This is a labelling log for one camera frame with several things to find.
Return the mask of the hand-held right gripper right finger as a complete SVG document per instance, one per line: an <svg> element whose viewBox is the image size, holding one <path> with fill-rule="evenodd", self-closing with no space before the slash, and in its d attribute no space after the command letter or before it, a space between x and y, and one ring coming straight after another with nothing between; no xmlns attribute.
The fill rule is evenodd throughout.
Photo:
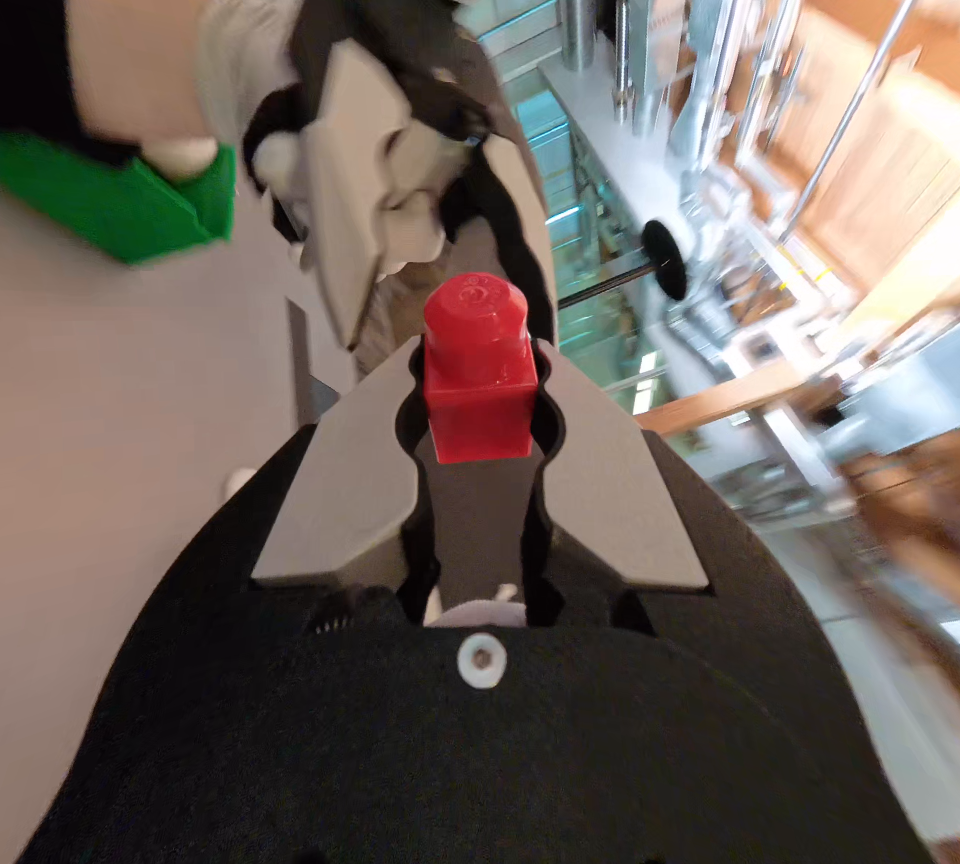
<svg viewBox="0 0 960 864"><path fill-rule="evenodd" d="M701 595L710 578L635 420L545 340L525 513L530 625L605 624L629 594Z"/></svg>

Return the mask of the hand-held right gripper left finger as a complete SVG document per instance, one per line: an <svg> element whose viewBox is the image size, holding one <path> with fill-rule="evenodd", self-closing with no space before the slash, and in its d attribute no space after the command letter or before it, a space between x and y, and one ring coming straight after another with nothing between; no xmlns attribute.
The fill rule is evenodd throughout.
<svg viewBox="0 0 960 864"><path fill-rule="evenodd" d="M262 586L392 591L414 623L438 584L417 449L428 433L424 341L412 338L324 413L252 570Z"/></svg>

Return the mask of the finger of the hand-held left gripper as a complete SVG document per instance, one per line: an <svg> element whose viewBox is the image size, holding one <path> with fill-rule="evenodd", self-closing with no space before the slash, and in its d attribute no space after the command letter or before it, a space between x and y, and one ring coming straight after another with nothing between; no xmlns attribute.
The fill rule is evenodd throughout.
<svg viewBox="0 0 960 864"><path fill-rule="evenodd" d="M490 135L442 195L447 277L487 273L515 286L527 303L532 338L558 342L558 294L536 167L526 146Z"/></svg>
<svg viewBox="0 0 960 864"><path fill-rule="evenodd" d="M405 95L376 57L356 41L333 46L318 112L301 145L319 289L331 326L350 353L386 272L381 218L391 187L387 144L410 115Z"/></svg>

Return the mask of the red toy brick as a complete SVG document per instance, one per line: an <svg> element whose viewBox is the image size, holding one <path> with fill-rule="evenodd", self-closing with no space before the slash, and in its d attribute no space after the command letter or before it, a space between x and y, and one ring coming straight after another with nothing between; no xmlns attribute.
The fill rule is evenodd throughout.
<svg viewBox="0 0 960 864"><path fill-rule="evenodd" d="M438 463L527 458L538 372L528 305L506 279L458 274L424 306L423 394Z"/></svg>

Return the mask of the green plastic bin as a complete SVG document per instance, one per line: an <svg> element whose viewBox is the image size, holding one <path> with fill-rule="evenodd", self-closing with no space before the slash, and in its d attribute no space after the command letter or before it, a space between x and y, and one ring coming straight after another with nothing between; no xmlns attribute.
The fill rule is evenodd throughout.
<svg viewBox="0 0 960 864"><path fill-rule="evenodd" d="M2 134L1 186L126 265L228 241L236 157L220 146L197 177L170 182L140 158L114 167L30 134Z"/></svg>

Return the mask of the person's left forearm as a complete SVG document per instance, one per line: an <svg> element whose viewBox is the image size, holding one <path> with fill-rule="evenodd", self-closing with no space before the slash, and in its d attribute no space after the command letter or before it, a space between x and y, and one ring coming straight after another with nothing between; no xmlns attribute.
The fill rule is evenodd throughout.
<svg viewBox="0 0 960 864"><path fill-rule="evenodd" d="M226 140L196 84L210 0L1 0L1 129L109 165L143 146Z"/></svg>

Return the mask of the person's left hand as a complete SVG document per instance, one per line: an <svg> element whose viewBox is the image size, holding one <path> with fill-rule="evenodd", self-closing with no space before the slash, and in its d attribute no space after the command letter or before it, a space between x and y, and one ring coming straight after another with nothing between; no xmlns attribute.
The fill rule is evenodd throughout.
<svg viewBox="0 0 960 864"><path fill-rule="evenodd" d="M281 78L292 77L283 61L282 39L289 38L294 11L270 0L211 0L198 25L196 83L200 107L211 128L226 134L224 143L244 152L244 133L266 96ZM472 145L454 140L413 118L390 138L387 171L390 191L382 222L387 263L381 281L410 263L436 260L446 243L440 200L462 174ZM297 237L310 237L305 128L265 139L245 155L247 173L273 201L278 223Z"/></svg>

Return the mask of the black pole stand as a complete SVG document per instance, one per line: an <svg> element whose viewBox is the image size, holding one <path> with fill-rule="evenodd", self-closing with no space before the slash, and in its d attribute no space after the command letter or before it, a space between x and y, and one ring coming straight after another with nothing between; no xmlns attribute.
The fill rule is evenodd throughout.
<svg viewBox="0 0 960 864"><path fill-rule="evenodd" d="M640 235L640 246L646 263L578 290L558 300L558 310L565 310L652 275L660 291L674 302L682 302L689 293L687 266L680 246L668 227L660 220L646 222Z"/></svg>

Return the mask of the wooden ceiling beam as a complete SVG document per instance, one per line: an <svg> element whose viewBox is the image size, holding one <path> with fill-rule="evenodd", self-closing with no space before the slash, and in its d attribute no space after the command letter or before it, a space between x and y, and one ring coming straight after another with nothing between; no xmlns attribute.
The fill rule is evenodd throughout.
<svg viewBox="0 0 960 864"><path fill-rule="evenodd" d="M633 420L646 431L669 437L780 402L799 400L805 410L817 409L840 389L841 377L835 371L806 374L786 359L777 359L742 377L636 414Z"/></svg>

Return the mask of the shiny silver pipe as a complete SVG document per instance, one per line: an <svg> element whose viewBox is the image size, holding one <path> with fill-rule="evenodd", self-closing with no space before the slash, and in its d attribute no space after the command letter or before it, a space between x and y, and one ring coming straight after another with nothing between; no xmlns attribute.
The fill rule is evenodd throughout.
<svg viewBox="0 0 960 864"><path fill-rule="evenodd" d="M729 92L745 48L755 0L691 0L687 43L695 60L690 90L673 126L670 146L682 161L680 207L693 227L694 248L685 264L681 304L699 306L719 275L731 222L750 210L744 186L759 187L771 201L767 227L785 239L799 214L801 195L786 187L759 149L771 113L775 78L794 38L804 0L779 0L753 60L746 102L728 110Z"/></svg>

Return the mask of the rectangular silver duct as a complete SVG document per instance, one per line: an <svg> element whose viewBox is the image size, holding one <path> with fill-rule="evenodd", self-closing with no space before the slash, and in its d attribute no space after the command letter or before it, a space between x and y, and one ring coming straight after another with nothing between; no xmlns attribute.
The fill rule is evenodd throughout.
<svg viewBox="0 0 960 864"><path fill-rule="evenodd" d="M835 464L890 456L958 430L958 325L893 365L866 372L839 411L841 421L818 437Z"/></svg>

